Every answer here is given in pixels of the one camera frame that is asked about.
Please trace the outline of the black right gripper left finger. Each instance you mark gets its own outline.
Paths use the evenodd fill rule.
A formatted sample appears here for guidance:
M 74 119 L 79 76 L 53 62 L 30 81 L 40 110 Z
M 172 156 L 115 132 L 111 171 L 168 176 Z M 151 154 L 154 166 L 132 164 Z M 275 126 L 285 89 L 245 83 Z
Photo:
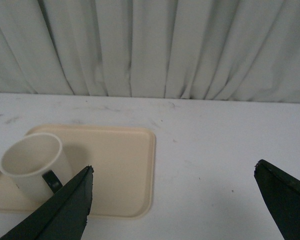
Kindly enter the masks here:
M 80 240 L 93 200 L 93 167 L 84 167 L 2 240 Z

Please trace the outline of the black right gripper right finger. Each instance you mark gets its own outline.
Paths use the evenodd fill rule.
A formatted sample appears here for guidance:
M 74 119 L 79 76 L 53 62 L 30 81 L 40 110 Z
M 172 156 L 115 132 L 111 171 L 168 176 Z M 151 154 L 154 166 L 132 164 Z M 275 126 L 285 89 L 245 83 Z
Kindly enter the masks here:
M 300 180 L 264 159 L 254 178 L 262 198 L 285 240 L 300 240 Z

